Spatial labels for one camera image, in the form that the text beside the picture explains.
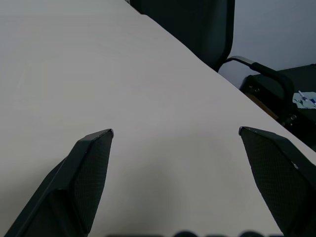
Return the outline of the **white marker with blue cap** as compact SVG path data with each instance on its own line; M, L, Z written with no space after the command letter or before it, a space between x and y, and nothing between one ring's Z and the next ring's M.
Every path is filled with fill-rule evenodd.
M300 96L302 97L302 99L304 101L310 101L312 102L314 105L316 105L316 100L314 100L313 98L308 98L306 97L301 91L298 91L298 93L300 94Z

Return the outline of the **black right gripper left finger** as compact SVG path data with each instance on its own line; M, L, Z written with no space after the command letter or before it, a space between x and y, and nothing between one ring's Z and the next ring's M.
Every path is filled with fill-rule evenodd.
M112 129L88 134L44 178L4 237L87 237L105 186Z

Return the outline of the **black office chair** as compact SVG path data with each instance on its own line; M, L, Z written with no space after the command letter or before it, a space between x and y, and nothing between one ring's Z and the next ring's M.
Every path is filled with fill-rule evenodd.
M237 61L255 72L241 91L278 123L316 150L316 109L299 109L293 94L316 92L316 64L275 71L231 56L236 0L126 0L149 16L215 71Z

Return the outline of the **pale crumpled cloth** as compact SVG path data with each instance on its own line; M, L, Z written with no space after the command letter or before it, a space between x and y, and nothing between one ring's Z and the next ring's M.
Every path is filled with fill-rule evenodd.
M306 97L316 100L316 92L302 92ZM297 105L299 109L316 109L310 101L304 101L298 92L293 94L292 102Z

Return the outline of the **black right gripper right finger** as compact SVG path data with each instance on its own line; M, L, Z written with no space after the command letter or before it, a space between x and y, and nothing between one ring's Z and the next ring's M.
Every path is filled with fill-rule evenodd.
M239 129L251 171L284 237L316 237L316 165L287 138Z

